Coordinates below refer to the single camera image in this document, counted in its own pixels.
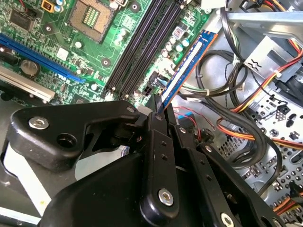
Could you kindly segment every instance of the blue ram stick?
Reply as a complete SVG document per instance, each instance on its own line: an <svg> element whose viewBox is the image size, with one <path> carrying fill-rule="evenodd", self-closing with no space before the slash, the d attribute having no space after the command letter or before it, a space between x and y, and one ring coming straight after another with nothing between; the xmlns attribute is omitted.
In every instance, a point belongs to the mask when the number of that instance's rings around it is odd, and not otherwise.
<svg viewBox="0 0 303 227"><path fill-rule="evenodd" d="M175 74L173 75L170 82L167 84L161 94L163 109L166 109L171 103L174 96L178 93L183 83L190 76L190 74L195 69L196 65L206 53L206 51L213 43L216 37L216 33L212 33L205 30L201 32L193 46L190 48L187 56L179 65L179 67L175 71Z"/></svg>

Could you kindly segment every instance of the black mechanical arm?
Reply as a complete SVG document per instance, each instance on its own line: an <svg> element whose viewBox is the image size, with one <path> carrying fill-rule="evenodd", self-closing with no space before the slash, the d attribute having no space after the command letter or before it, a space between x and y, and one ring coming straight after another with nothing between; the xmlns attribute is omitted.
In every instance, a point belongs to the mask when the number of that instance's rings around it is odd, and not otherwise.
<svg viewBox="0 0 303 227"><path fill-rule="evenodd" d="M171 106L158 114L157 96L147 106L147 115L126 101L12 115L2 162L42 215L40 227L285 226L215 148L196 146ZM75 179L79 160L120 145L128 155Z"/></svg>

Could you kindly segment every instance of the black ram slot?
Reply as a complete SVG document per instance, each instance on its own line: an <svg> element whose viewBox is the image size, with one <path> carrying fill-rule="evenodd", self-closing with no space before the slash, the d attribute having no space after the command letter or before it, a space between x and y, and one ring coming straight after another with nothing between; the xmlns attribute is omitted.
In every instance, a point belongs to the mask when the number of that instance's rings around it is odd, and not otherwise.
<svg viewBox="0 0 303 227"><path fill-rule="evenodd" d="M137 47L141 44L142 40L146 37L151 24L153 23L155 18L157 18L157 14L159 13L164 3L165 0L157 0L151 2L148 11L145 13L140 25L138 26L130 43L127 45L126 49L124 50L118 64L116 65L111 77L109 78L106 84L106 89L104 89L105 93L108 90L115 87L116 84L119 81L121 81L121 79L125 75L125 72L127 71L126 68L129 66L128 64L132 61L132 58L135 56Z"/></svg>
<svg viewBox="0 0 303 227"><path fill-rule="evenodd" d="M163 45L165 38L176 24L181 11L180 6L175 3L172 7L168 8L169 14L163 17L159 26L157 26L157 30L149 40L148 45L145 46L146 48L141 53L136 66L132 68L126 80L123 82L120 98L125 98L126 95L131 95L134 92L138 82L142 79L148 66L155 57L158 48Z"/></svg>

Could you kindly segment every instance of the motherboard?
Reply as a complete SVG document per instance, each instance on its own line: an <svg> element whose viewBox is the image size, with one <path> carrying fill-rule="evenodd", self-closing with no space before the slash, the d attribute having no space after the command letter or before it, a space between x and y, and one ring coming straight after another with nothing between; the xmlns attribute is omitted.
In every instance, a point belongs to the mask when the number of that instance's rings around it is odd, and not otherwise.
<svg viewBox="0 0 303 227"><path fill-rule="evenodd" d="M161 93L210 11L183 0L1 0L2 99L25 106Z"/></svg>

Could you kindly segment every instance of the pci express slot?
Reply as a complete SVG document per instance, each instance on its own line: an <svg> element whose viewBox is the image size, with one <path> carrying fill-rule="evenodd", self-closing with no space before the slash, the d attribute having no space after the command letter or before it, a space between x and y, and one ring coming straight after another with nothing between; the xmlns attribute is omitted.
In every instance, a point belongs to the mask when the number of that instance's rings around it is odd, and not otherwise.
<svg viewBox="0 0 303 227"><path fill-rule="evenodd" d="M55 73L58 73L68 79L72 79L80 83L85 82L85 80L80 79L79 77L74 75L71 71L64 68L63 66L47 59L46 57L36 53L35 51L32 51L31 49L16 42L15 40L8 38L4 34L0 34L0 44L5 45L6 47L16 51L17 53L23 55L24 57L29 58L30 60L38 63L39 65Z"/></svg>

